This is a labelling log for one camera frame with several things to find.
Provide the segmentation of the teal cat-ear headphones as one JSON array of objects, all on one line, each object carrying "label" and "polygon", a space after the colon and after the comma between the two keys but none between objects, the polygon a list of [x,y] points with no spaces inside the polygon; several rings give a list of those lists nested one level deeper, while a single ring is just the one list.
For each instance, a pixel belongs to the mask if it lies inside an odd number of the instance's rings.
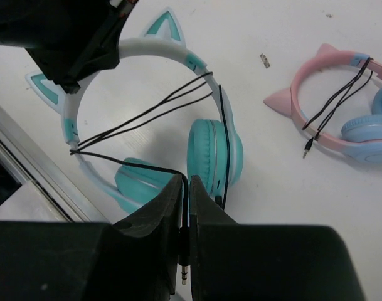
[{"label": "teal cat-ear headphones", "polygon": [[[139,38],[119,41],[119,57],[159,56],[183,64],[199,79],[204,79],[213,97],[220,119],[197,119],[188,135],[187,173],[199,176],[209,196],[226,199],[228,187],[236,183],[243,169],[243,145],[236,132],[233,112],[225,89],[217,83],[207,64],[188,49],[183,31],[171,8],[154,18]],[[82,172],[94,185],[113,197],[127,213],[133,213],[156,197],[175,173],[128,157],[115,173],[111,184],[84,156],[83,141],[77,129],[77,116],[83,95],[95,75],[80,80],[80,90],[67,94],[62,87],[38,71],[25,76],[37,96],[61,116],[61,127],[70,152]]]}]

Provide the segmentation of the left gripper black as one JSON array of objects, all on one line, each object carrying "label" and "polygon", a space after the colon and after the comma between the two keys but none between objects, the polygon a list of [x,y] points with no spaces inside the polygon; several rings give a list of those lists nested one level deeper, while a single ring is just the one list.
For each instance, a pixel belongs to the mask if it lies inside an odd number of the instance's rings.
[{"label": "left gripper black", "polygon": [[24,48],[68,94],[119,64],[118,43],[136,1],[0,1],[0,45]]}]

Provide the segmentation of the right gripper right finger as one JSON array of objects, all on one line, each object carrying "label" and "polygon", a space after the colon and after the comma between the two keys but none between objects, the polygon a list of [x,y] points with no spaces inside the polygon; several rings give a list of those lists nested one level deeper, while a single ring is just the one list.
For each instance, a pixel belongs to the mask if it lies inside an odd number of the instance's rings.
[{"label": "right gripper right finger", "polygon": [[191,178],[194,300],[364,300],[341,236],[329,226],[240,224]]}]

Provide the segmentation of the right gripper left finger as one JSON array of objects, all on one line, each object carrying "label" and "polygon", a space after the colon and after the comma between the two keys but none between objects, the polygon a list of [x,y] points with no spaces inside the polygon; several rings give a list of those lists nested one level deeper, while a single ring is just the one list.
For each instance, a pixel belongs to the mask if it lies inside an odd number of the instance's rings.
[{"label": "right gripper left finger", "polygon": [[169,300],[182,180],[115,224],[0,221],[0,300]]}]

